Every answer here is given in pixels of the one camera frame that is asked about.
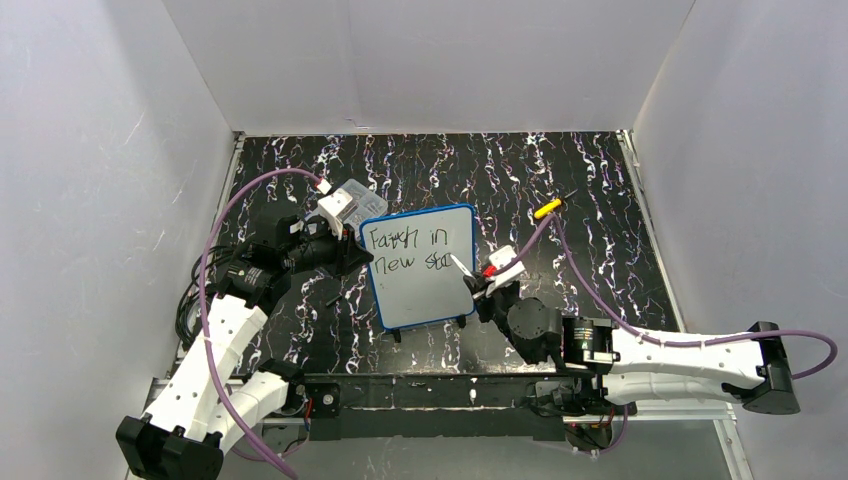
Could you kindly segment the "white marker pen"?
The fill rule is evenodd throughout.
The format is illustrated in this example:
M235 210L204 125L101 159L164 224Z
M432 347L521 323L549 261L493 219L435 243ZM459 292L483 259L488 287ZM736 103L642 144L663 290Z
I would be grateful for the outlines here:
M469 278L473 277L473 272L471 270L469 270L464 265L464 263L459 260L459 258L457 256L455 256L454 254L450 254L450 259L451 259L452 264L459 269L459 271L462 273L462 275L464 277L469 277Z

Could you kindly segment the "blue framed whiteboard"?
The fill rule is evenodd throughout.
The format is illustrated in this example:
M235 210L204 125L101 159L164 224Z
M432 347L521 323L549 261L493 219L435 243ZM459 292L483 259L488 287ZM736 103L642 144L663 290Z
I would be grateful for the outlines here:
M369 219L360 238L380 324L396 330L461 315L475 307L461 263L477 269L476 211L467 203Z

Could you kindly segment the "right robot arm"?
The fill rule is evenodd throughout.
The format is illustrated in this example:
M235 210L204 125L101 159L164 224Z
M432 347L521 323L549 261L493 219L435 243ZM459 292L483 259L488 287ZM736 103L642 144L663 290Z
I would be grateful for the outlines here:
M757 322L727 341L721 336L637 329L605 318L568 315L518 282L498 284L466 274L480 320L492 322L521 359L551 362L575 379L567 410L582 414L598 405L642 400L718 400L753 413L800 411L788 355L773 322Z

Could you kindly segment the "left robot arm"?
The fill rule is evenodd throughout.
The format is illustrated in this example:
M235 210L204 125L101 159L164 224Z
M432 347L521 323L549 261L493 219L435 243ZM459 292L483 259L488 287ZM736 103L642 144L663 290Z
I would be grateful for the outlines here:
M359 243L367 220L354 201L320 200L307 217L267 206L256 229L220 274L207 318L187 355L139 418L116 431L129 471L141 479L215 479L223 460L255 426L289 400L303 372L270 360L233 393L225 387L248 343L291 287L293 275L350 275L373 258Z

